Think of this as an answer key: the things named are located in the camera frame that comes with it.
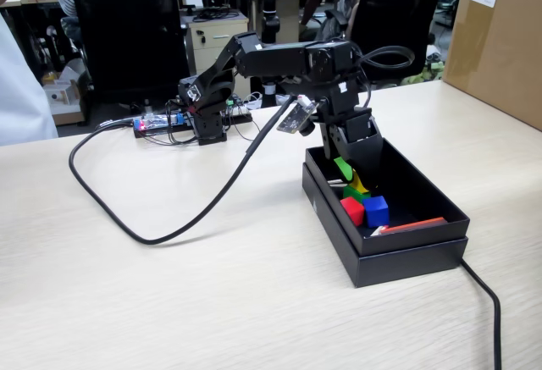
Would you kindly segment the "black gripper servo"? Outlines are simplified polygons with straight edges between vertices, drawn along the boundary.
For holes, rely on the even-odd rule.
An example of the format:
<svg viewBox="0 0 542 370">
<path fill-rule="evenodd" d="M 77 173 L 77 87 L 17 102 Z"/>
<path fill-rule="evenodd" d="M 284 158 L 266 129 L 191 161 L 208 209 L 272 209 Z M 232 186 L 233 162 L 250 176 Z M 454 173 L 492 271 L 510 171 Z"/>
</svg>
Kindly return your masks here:
<svg viewBox="0 0 542 370">
<path fill-rule="evenodd" d="M 371 108 L 357 109 L 343 124 L 347 163 L 340 155 L 337 137 L 326 124 L 320 124 L 324 155 L 342 181 L 353 181 L 356 170 L 363 186 L 375 190 L 380 179 L 380 161 L 384 139 L 376 125 Z"/>
</svg>

